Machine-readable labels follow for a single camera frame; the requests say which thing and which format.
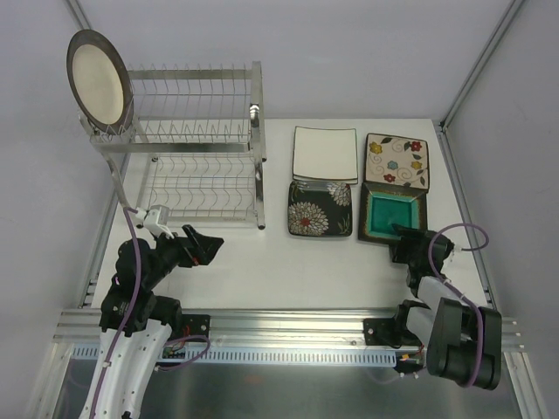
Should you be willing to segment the dark square teal-centre plate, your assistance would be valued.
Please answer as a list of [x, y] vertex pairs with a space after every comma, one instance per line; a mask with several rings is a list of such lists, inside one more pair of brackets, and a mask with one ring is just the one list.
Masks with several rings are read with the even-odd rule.
[[392, 245], [400, 227], [426, 230], [427, 191], [380, 182], [363, 182], [359, 205], [358, 239]]

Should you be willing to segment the round silver-rimmed cream plate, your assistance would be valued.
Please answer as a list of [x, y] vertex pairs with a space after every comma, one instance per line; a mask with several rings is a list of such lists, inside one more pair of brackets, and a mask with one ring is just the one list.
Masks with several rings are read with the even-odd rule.
[[66, 53], [72, 95], [88, 121], [102, 133], [125, 132], [134, 117], [128, 70], [113, 44], [94, 30], [76, 32]]

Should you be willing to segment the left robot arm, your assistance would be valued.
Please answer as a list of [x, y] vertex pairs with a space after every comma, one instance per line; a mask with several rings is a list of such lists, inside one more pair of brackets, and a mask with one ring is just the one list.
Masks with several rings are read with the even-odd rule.
[[160, 235], [153, 244], [132, 237], [119, 247], [101, 303], [100, 353], [81, 417], [139, 417], [164, 345], [183, 331], [180, 301], [157, 296], [154, 289], [175, 268], [210, 264], [224, 244], [189, 224], [183, 232]]

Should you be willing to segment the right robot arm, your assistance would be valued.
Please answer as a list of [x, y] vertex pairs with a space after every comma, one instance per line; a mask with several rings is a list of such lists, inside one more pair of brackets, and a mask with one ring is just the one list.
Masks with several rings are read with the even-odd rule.
[[502, 316], [474, 303], [443, 273], [455, 250], [447, 231], [470, 228], [484, 237], [482, 244], [466, 252], [487, 247], [487, 232], [473, 223], [454, 223], [439, 231], [396, 223], [392, 227], [398, 241], [390, 247], [390, 256], [394, 263], [407, 266], [406, 284], [414, 299], [398, 305], [383, 341], [391, 347], [419, 342], [426, 346], [429, 374], [463, 388], [496, 389], [501, 377]]

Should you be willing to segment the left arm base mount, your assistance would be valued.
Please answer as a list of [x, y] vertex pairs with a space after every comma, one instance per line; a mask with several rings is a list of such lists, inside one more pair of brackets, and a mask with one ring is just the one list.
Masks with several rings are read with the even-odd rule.
[[204, 342], [210, 335], [210, 321], [209, 314], [184, 313], [179, 336], [187, 337], [188, 342]]

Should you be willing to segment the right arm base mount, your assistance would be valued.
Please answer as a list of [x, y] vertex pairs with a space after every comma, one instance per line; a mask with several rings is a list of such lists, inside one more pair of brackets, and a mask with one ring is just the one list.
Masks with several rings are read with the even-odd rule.
[[362, 321], [366, 346], [387, 346], [395, 349], [404, 344], [394, 318], [367, 318]]

